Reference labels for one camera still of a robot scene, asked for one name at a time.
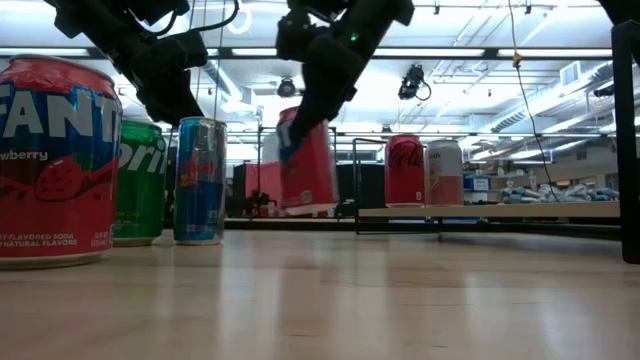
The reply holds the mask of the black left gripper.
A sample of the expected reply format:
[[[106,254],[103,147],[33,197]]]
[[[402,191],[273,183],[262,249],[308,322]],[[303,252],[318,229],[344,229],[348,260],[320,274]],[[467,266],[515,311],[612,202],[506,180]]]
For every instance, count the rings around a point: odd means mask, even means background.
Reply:
[[[155,39],[134,57],[137,97],[154,122],[177,126],[183,118],[203,115],[190,89],[191,68],[207,61],[203,39],[194,31]]]

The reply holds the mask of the green Sprite can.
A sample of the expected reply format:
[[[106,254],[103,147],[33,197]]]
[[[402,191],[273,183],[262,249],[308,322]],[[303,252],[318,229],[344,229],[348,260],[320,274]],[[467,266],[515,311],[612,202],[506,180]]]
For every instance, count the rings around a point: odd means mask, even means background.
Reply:
[[[125,120],[112,241],[116,247],[148,246],[164,226],[167,143],[159,126]]]

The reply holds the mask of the red Coca-Cola can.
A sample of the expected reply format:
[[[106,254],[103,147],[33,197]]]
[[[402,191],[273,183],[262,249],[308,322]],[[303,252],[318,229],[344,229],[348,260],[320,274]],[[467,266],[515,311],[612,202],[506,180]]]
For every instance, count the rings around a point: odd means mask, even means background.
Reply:
[[[425,202],[425,162],[418,136],[392,136],[385,147],[385,205],[422,207]]]

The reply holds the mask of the black aluminium table frame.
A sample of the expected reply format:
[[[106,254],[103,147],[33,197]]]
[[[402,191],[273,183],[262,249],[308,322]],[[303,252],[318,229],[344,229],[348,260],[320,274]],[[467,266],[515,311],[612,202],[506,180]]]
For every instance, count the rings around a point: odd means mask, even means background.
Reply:
[[[635,223],[640,216],[640,174],[636,156],[635,110],[631,99],[631,55],[640,51],[640,24],[627,20],[612,30],[613,75],[616,95],[615,128],[619,147],[617,164],[622,183],[621,241],[623,259],[631,264],[640,264],[640,225]]]

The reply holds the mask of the blue storage bins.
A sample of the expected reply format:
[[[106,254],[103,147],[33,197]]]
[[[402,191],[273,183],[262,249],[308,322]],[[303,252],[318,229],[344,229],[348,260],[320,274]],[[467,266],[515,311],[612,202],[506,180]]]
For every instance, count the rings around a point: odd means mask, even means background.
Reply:
[[[465,192],[489,192],[491,190],[491,178],[476,174],[465,175],[463,188]]]

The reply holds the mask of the black background monitor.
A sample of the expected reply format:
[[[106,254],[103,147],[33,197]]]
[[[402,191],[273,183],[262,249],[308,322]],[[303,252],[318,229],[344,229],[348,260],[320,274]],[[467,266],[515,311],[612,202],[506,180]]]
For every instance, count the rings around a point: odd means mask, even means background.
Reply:
[[[383,208],[385,206],[384,166],[381,164],[359,165],[359,195],[361,208]],[[340,203],[355,200],[353,166],[341,164],[336,170]]]

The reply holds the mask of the red cabinet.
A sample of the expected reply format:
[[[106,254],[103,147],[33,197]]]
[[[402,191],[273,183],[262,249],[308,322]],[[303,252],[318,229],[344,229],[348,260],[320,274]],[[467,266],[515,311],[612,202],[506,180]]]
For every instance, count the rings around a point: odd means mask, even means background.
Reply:
[[[264,193],[269,200],[260,210],[264,216],[282,217],[281,165],[277,161],[262,164],[242,164],[233,168],[233,197],[246,200],[254,191]]]

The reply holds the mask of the blue silver Red Bull can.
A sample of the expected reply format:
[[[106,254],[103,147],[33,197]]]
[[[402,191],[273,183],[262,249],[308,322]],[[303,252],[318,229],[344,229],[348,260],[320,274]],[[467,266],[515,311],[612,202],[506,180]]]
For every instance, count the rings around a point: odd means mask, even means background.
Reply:
[[[188,117],[179,125],[174,199],[174,241],[214,245],[224,233],[226,124]]]

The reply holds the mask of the red Fanta strawberry can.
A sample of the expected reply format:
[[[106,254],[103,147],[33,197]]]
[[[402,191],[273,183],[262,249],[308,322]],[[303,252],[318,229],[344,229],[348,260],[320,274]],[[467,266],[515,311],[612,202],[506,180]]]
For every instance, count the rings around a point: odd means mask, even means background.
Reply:
[[[112,247],[122,106],[106,74],[44,55],[0,72],[0,269],[74,266]]]

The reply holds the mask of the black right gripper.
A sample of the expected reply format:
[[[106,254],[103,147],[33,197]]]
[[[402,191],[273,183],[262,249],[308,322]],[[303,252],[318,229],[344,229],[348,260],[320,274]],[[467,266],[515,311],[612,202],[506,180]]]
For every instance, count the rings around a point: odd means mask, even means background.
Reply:
[[[342,105],[350,101],[355,82],[365,68],[365,58],[332,37],[316,37],[310,44],[308,61],[303,65],[306,90],[302,110],[292,110],[287,139],[290,144],[303,138],[324,120],[332,120]]]

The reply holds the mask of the pile of blue white packages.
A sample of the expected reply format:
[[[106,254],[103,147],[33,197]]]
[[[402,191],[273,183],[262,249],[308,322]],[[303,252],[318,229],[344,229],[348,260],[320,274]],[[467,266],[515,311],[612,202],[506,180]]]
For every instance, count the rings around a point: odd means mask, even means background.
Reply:
[[[618,201],[619,192],[611,188],[594,188],[578,184],[561,189],[548,184],[540,185],[536,190],[516,187],[500,190],[501,200],[505,204],[517,203],[575,203]]]

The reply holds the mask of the red and blue soda can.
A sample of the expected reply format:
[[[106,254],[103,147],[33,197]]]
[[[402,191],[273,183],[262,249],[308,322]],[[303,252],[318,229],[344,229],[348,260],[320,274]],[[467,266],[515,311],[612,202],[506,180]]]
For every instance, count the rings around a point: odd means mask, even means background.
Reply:
[[[280,163],[280,204],[291,216],[334,209],[338,204],[335,161],[328,123],[318,124],[300,141],[290,137],[297,107],[284,109],[276,126]]]

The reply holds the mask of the white pink Spindrift can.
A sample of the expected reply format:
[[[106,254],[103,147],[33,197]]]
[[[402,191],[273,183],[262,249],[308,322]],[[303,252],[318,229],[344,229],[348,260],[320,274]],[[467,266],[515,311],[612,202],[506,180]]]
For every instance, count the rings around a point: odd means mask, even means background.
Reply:
[[[462,205],[462,150],[454,140],[436,140],[429,144],[428,206]]]

